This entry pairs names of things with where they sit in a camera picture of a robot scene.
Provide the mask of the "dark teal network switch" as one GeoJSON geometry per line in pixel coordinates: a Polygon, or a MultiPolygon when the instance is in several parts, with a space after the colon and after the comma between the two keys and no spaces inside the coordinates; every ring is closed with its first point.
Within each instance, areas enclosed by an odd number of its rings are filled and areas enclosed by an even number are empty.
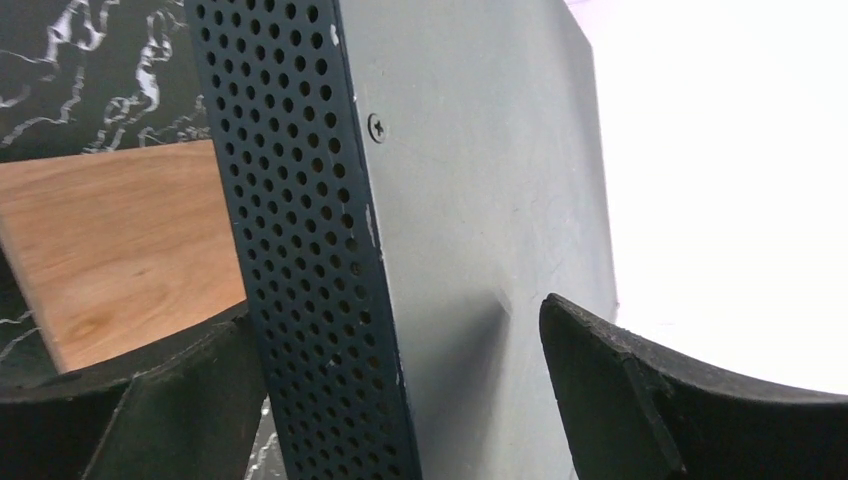
{"type": "Polygon", "coordinates": [[[539,329],[617,294],[563,1],[189,1],[291,479],[572,479],[539,329]]]}

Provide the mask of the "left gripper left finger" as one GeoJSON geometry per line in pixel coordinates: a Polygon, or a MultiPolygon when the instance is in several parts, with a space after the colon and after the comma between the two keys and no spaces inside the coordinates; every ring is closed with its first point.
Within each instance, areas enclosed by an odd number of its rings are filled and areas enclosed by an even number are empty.
{"type": "Polygon", "coordinates": [[[241,479],[266,387],[237,304],[107,361],[1,390],[5,479],[241,479]]]}

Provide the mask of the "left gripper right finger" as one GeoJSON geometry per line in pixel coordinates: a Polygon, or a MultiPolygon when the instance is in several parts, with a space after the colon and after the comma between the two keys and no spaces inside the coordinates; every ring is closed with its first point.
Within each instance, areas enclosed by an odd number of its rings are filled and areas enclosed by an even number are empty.
{"type": "Polygon", "coordinates": [[[843,479],[847,399],[741,375],[550,294],[544,356],[581,479],[843,479]]]}

